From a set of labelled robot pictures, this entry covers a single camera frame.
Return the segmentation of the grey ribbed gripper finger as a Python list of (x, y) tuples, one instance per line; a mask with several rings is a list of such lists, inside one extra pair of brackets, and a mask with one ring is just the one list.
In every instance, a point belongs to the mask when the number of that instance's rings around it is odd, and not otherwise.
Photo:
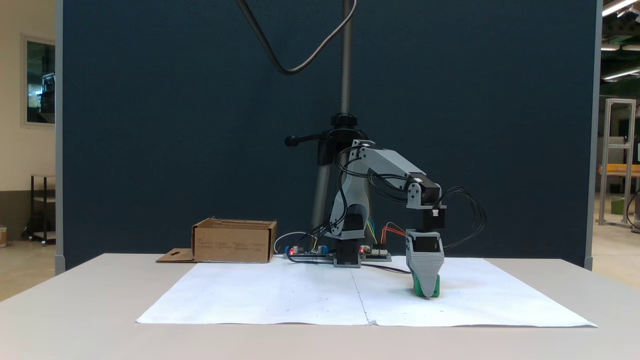
[(407, 260), (416, 296), (423, 298), (439, 298), (441, 296), (440, 271), (443, 264), (444, 259), (428, 260), (422, 263), (416, 263), (411, 259)]

